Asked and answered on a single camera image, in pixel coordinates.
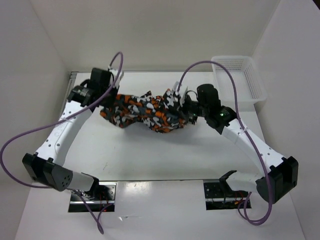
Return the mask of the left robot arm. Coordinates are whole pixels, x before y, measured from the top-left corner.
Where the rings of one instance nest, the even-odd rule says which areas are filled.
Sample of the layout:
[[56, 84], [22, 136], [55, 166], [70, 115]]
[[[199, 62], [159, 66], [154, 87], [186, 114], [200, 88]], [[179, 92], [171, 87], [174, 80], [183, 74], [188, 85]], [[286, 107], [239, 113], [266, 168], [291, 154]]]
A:
[[81, 192], [89, 200], [101, 196], [109, 199], [109, 188], [101, 185], [98, 178], [67, 169], [64, 164], [74, 139], [94, 110], [115, 101], [123, 75], [123, 71], [111, 67], [107, 70], [93, 68], [89, 79], [73, 87], [60, 123], [34, 154], [27, 153], [22, 159], [34, 181], [59, 192]]

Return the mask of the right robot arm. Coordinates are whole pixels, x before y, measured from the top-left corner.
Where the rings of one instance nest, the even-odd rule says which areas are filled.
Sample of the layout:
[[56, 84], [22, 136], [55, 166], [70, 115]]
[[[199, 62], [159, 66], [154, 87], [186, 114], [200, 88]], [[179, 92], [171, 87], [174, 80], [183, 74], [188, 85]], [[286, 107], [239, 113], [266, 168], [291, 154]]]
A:
[[212, 84], [197, 87], [197, 99], [184, 94], [183, 110], [192, 120], [204, 118], [207, 125], [235, 144], [255, 164], [256, 174], [230, 170], [219, 178], [219, 191], [230, 197], [237, 191], [258, 193], [266, 202], [275, 204], [298, 183], [298, 161], [273, 150], [244, 123], [230, 107], [221, 104]]

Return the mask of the orange camouflage shorts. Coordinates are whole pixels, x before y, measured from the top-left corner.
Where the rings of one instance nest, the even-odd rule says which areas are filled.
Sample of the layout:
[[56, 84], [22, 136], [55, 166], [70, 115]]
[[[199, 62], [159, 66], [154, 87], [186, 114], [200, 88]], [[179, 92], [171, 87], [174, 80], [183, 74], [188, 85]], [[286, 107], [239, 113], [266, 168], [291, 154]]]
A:
[[167, 89], [163, 95], [153, 96], [148, 91], [142, 96], [118, 94], [111, 106], [103, 107], [100, 116], [116, 127], [127, 128], [142, 123], [157, 133], [169, 133], [194, 125], [198, 117], [183, 109], [190, 97]]

